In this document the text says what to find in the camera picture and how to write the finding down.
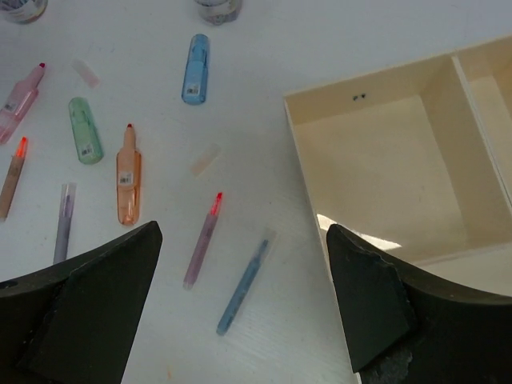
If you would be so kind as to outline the clear orange cap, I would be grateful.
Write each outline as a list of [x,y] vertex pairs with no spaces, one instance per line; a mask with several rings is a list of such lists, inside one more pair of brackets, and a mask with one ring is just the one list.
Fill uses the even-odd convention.
[[190,171],[194,176],[199,176],[206,168],[208,168],[221,153],[221,147],[213,143],[211,144],[192,164]]

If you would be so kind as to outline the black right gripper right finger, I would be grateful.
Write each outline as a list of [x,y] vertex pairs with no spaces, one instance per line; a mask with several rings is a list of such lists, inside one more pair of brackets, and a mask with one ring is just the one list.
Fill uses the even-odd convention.
[[326,244],[360,382],[510,382],[510,297],[440,278],[340,225]]

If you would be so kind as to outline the orange chunky highlighter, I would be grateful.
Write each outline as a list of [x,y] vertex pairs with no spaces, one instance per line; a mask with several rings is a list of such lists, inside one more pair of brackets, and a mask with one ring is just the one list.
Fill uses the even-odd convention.
[[136,147],[135,129],[128,124],[116,156],[118,221],[124,226],[132,226],[139,219],[141,170],[142,155]]

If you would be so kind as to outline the clear pink cap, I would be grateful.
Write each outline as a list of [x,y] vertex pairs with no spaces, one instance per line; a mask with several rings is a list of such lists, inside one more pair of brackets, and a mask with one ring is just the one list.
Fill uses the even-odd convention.
[[99,85],[99,77],[83,60],[74,59],[71,66],[88,87],[95,88]]

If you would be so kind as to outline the pink chunky highlighter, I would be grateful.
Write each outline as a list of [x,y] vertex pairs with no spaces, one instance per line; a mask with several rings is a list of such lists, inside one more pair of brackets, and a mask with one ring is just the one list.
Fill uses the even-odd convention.
[[1,144],[9,141],[38,96],[38,85],[46,72],[46,64],[39,63],[14,85],[1,108]]

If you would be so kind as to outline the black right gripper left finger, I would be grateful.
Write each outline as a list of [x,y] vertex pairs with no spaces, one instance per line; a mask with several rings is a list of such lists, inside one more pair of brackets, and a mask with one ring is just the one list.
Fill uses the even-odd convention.
[[120,383],[162,246],[156,221],[1,284],[3,383]]

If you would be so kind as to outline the green chunky highlighter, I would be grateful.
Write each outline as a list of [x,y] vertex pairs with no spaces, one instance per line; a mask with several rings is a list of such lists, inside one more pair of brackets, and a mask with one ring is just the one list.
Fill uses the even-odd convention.
[[103,150],[87,99],[72,98],[68,110],[78,160],[85,165],[98,163],[103,158]]

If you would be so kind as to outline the clear jar blue beads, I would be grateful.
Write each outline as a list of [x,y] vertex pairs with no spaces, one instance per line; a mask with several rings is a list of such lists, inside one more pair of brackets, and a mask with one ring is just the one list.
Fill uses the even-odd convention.
[[47,5],[47,0],[3,0],[1,16],[12,23],[28,24],[40,18]]

